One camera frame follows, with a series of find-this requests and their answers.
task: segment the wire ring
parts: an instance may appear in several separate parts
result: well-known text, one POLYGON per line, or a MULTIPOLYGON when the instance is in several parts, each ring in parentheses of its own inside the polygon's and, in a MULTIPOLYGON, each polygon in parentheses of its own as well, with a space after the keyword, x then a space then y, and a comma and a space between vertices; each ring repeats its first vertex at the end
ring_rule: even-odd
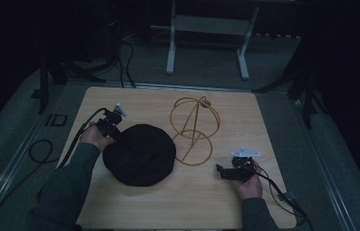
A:
POLYGON ((195 98, 190 98, 190 97, 183 97, 183 98, 180 98, 178 99, 175 103, 174 103, 174 106, 173 106, 173 109, 171 110, 170 112, 170 124, 171 126, 173 127, 174 131, 176 131, 176 135, 172 138, 173 140, 175 140, 178 136, 181 136, 181 137, 184 137, 184 138, 187 138, 187 139, 191 139, 192 140, 192 145, 191 147, 189 148, 189 150, 187 151, 186 155, 183 157, 183 159, 179 159, 177 156, 176 156, 176 160, 180 163, 182 163, 183 165, 187 165, 187 166, 200 166, 204 163, 206 163, 212 156, 213 154, 213 144, 211 143, 210 141, 210 138, 219 130, 219 127, 220 127, 220 118, 219 118, 219 113, 213 108, 211 107, 211 104, 207 103, 208 101, 206 100, 206 97, 203 96, 201 97, 200 99, 195 99, 195 98), (181 105, 183 104, 186 104, 186 103, 195 103, 195 105, 193 106, 192 110, 190 111, 184 125, 183 125, 183 128, 182 130, 178 130, 176 129, 176 127, 174 126, 174 123, 173 123, 173 112, 181 105), (217 128, 216 130, 210 134, 209 136, 205 135, 204 133, 196 130, 196 125, 197 125, 197 119, 198 119, 198 110, 199 110, 199 106, 202 106, 203 108, 205 109, 208 109, 210 110, 210 112, 213 114, 214 118, 216 119, 216 123, 217 123, 217 128), (194 124, 193 124, 193 129, 186 129, 186 126, 187 124, 189 123, 189 120, 190 118, 192 117, 193 113, 195 112, 195 117, 194 117, 194 124), (192 135, 189 136, 189 135, 186 135, 185 133, 188 133, 188 132, 192 132, 192 135), (190 164, 190 163, 187 163, 185 162, 185 159, 187 158, 187 156, 189 155, 189 153, 191 152, 191 150, 193 149, 195 143, 198 141, 198 140, 207 140, 210 144, 210 153, 208 155, 208 157, 203 160, 202 162, 200 163, 197 163, 197 164, 190 164))

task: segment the black fabric pile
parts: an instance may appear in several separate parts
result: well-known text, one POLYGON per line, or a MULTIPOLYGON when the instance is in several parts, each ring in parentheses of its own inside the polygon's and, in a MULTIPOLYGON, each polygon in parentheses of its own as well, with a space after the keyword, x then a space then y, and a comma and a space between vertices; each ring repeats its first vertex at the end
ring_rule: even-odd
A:
POLYGON ((121 183, 148 187, 171 174, 175 156, 176 146, 164 130, 137 124, 123 131, 117 143, 105 148, 103 161, 121 183))

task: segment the black wall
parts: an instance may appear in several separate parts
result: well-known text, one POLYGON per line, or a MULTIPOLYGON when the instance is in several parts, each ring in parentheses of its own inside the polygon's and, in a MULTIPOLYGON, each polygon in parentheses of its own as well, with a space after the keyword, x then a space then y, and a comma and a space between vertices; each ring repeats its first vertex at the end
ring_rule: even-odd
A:
MULTIPOLYGON (((181 2, 189 13, 206 11, 214 16, 238 15, 234 12, 238 8, 233 4, 219 8, 213 1, 189 1, 189 5, 188 1, 181 2)), ((312 17, 311 11, 308 7, 263 5, 255 32, 301 36, 312 17)), ((73 60, 87 61, 89 51, 86 45, 91 38, 86 35, 91 35, 94 28, 104 26, 104 18, 100 15, 124 16, 125 23, 147 39, 150 35, 145 26, 168 26, 170 12, 168 0, 0 0, 0 111, 22 81, 39 68, 43 50, 53 49, 73 60), (119 8, 107 13, 99 12, 99 8, 108 8, 108 11, 111 4, 119 8)))
POLYGON ((323 101, 360 168, 360 1, 337 3, 322 16, 315 45, 323 101))

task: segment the dark sleeve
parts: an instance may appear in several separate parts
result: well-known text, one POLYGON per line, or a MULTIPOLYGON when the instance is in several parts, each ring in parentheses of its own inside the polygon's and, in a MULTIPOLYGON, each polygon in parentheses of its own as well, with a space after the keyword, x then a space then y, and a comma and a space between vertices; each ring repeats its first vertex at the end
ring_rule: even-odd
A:
POLYGON ((244 231, 279 230, 263 198, 245 199, 242 208, 244 231))
POLYGON ((42 186, 39 204, 29 213, 29 230, 74 230, 99 154, 91 143, 78 144, 69 164, 54 171, 42 186))

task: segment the person's left hand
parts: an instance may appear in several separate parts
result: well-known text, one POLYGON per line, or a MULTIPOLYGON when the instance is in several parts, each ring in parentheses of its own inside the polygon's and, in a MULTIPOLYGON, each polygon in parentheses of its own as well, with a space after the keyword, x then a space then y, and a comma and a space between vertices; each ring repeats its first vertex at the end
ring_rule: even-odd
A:
POLYGON ((90 122, 90 127, 82 133, 80 142, 92 143, 97 146, 100 151, 103 151, 106 146, 115 143, 116 141, 110 137, 103 137, 94 124, 94 122, 90 122))

